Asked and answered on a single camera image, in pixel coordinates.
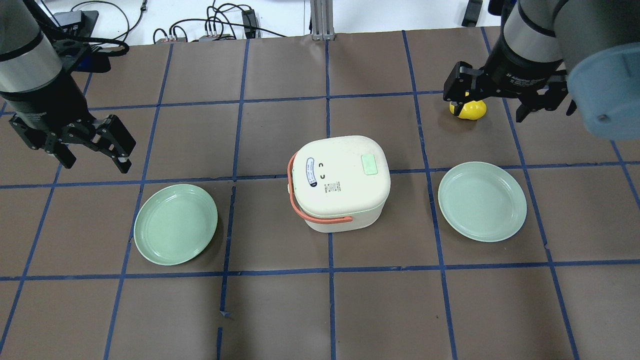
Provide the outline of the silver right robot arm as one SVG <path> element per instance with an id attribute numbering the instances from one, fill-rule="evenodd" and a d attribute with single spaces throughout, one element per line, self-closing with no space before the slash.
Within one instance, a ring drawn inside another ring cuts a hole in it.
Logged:
<path id="1" fill-rule="evenodd" d="M 491 97 L 517 99 L 516 121 L 579 111 L 586 130 L 610 141 L 640 134 L 640 4 L 637 0 L 492 0 L 500 35 L 486 63 L 459 61 L 443 85 L 458 116 Z"/>

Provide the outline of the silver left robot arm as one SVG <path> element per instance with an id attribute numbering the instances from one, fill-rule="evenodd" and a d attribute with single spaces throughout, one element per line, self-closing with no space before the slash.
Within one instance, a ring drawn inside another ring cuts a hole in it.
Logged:
<path id="1" fill-rule="evenodd" d="M 73 72 L 106 73 L 110 57 L 126 55 L 130 46 L 66 33 L 34 0 L 3 0 L 0 10 L 0 93 L 14 109 L 10 126 L 28 148 L 44 150 L 67 169 L 76 162 L 69 145 L 79 144 L 128 173 L 137 142 L 118 116 L 91 114 Z"/>

